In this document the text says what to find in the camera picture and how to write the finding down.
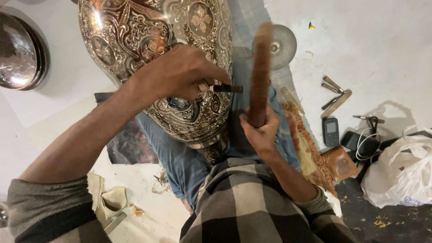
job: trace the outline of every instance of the gray sleeve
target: gray sleeve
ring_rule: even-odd
[[[324,242],[357,242],[343,220],[337,217],[321,189],[315,186],[318,195],[308,202],[294,202],[305,214],[309,226]]]
[[[295,201],[294,204],[301,209],[307,218],[315,214],[321,214],[323,212],[327,212],[326,214],[335,215],[330,204],[327,202],[327,197],[319,187],[315,186],[315,188],[318,191],[318,195],[314,199],[308,202]]]
[[[14,179],[9,187],[7,204],[8,226],[15,242],[51,242],[90,222],[103,232],[92,210],[87,176],[56,184]]]

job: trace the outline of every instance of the blue jeans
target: blue jeans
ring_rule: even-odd
[[[227,120],[229,144],[225,154],[230,157],[259,160],[257,153],[245,137],[238,118],[249,105],[251,63],[234,61],[233,70],[235,71],[233,85],[243,85],[243,94],[232,93],[230,97],[230,111]],[[269,88],[269,104],[282,118],[275,138],[276,149],[288,164],[299,171],[300,163],[297,160],[289,126],[286,119],[283,119],[285,116],[272,86]],[[186,198],[191,208],[195,209],[195,198],[211,170],[210,166],[196,150],[173,139],[143,112],[140,112],[135,118],[147,137],[150,147],[165,167],[168,182],[175,197]]]

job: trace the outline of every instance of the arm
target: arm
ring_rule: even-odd
[[[193,100],[198,85],[229,84],[203,51],[180,45],[137,71],[114,95],[59,136],[12,180],[9,227],[16,242],[110,242],[92,210],[86,175],[103,147],[158,99]]]
[[[103,147],[136,114],[158,99],[193,100],[200,83],[230,84],[228,74],[205,53],[178,45],[137,71],[100,107],[60,135],[19,179],[33,183],[67,182],[85,176]]]
[[[287,164],[274,146],[279,120],[280,118],[270,106],[266,109],[266,124],[260,128],[251,126],[245,114],[240,115],[240,123],[246,137],[258,156],[270,166],[282,189],[294,201],[310,201],[318,194],[315,186]]]
[[[306,180],[280,156],[274,146],[279,117],[270,106],[266,109],[266,123],[254,128],[245,114],[240,122],[251,145],[274,172],[282,189],[306,216],[313,233],[324,242],[357,242],[349,228],[338,218],[326,201],[323,192]]]

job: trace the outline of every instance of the forearm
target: forearm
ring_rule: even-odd
[[[278,152],[274,152],[265,162],[270,165],[282,189],[294,201],[311,201],[317,196],[318,192],[315,186],[297,172],[294,167],[287,164]]]
[[[33,183],[59,183],[85,176],[104,146],[143,108],[157,98],[151,92],[135,98],[133,83],[60,135],[19,177]]]

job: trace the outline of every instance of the beige cloth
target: beige cloth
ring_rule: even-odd
[[[102,193],[104,187],[104,178],[89,173],[87,175],[88,190],[93,197],[92,210],[102,226],[110,222],[110,218],[117,216],[127,204],[126,188],[124,186],[115,186]]]

